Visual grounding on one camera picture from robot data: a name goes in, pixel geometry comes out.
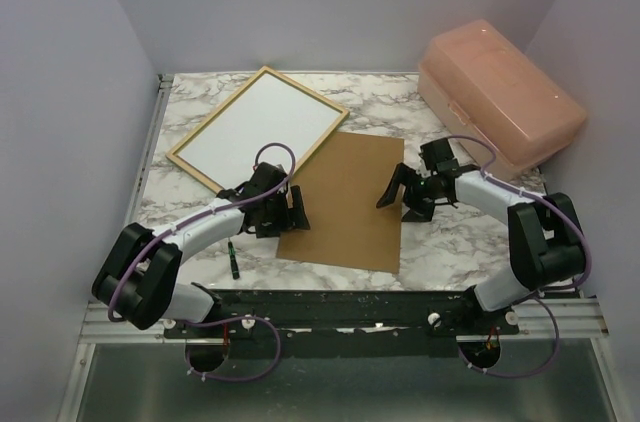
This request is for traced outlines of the brown cardboard backing board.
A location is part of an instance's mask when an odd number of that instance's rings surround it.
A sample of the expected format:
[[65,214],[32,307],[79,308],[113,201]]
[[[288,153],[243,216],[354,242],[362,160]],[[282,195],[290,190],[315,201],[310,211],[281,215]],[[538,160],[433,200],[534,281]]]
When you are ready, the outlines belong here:
[[336,132],[294,177],[308,231],[280,237],[281,259],[396,274],[400,267],[399,201],[378,209],[396,164],[401,138]]

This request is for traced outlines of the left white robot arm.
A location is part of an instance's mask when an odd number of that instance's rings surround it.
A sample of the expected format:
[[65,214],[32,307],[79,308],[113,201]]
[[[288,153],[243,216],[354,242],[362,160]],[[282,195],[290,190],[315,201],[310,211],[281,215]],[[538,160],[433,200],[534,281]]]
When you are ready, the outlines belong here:
[[225,190],[194,214],[154,229],[126,226],[91,287],[108,306],[110,317],[146,330],[162,319],[185,321],[201,337],[214,335],[222,322],[215,298],[197,284],[177,281],[181,265],[211,245],[241,233],[278,237],[308,230],[299,186],[287,186],[269,197],[245,203]]

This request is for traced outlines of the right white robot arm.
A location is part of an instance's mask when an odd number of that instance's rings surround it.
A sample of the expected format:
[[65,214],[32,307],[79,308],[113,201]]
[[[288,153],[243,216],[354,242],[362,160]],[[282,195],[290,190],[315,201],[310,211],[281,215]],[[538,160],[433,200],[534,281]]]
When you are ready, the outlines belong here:
[[591,268],[573,203],[562,193],[544,196],[518,189],[473,164],[437,163],[425,177],[399,163],[376,207],[391,205],[400,189],[408,208],[405,222],[429,222],[436,207],[462,203],[507,227],[508,266],[468,288],[452,314],[443,319],[447,325],[483,333],[496,322],[496,312],[551,284],[586,276]]

